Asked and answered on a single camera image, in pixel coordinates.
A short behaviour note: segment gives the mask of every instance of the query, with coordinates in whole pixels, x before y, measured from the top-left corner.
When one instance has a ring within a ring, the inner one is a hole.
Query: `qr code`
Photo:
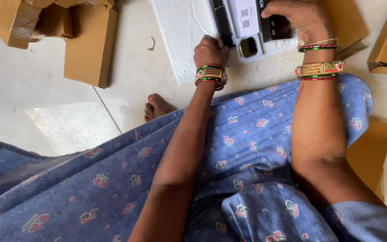
[[[248,27],[250,27],[250,21],[249,20],[243,21],[243,28],[248,28]]]
[[[241,17],[247,17],[247,16],[249,16],[249,10],[248,9],[241,10]]]

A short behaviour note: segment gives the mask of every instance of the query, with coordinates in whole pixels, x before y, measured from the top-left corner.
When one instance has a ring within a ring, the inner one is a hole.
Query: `hand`
[[[229,48],[224,46],[219,47],[219,42],[210,35],[205,35],[200,44],[195,47],[195,61],[196,69],[203,65],[216,64],[226,67],[229,59]]]
[[[318,5],[318,0],[276,0],[269,2],[263,10],[262,18],[271,15],[285,16],[299,29],[299,39],[304,44],[312,44],[334,38],[326,11]],[[335,41],[321,44],[332,44]]]

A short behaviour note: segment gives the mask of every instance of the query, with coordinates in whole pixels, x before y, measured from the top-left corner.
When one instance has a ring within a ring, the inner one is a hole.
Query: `white foam sheet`
[[[151,1],[177,83],[182,85],[193,81],[196,71],[194,48],[204,35],[217,37],[207,0]],[[297,47],[298,36],[294,34],[290,40],[272,41],[262,46],[264,54],[259,58]],[[236,54],[236,51],[231,51],[230,55]]]

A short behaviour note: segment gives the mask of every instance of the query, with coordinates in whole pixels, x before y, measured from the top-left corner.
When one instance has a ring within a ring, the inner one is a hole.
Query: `white tiled floor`
[[[348,58],[347,71],[372,88],[374,116],[387,120],[387,75],[368,72],[366,60],[387,17],[387,0],[356,0],[370,30],[370,48]],[[0,140],[47,156],[92,148],[144,123],[143,107],[158,93],[177,108],[195,90],[178,86],[150,0],[119,0],[120,14],[111,85],[103,90],[63,78],[65,43],[41,40],[28,50],[8,48],[0,40]],[[156,40],[154,51],[151,36]],[[228,71],[223,95],[262,88],[293,78],[302,62],[295,50]],[[387,204],[387,158],[384,165]]]

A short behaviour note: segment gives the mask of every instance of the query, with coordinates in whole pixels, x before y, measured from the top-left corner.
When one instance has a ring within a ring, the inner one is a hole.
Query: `black box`
[[[284,40],[292,38],[291,23],[281,15],[272,15],[269,18],[262,18],[261,13],[267,6],[269,0],[256,0],[258,3],[260,25],[264,43],[268,41]]]

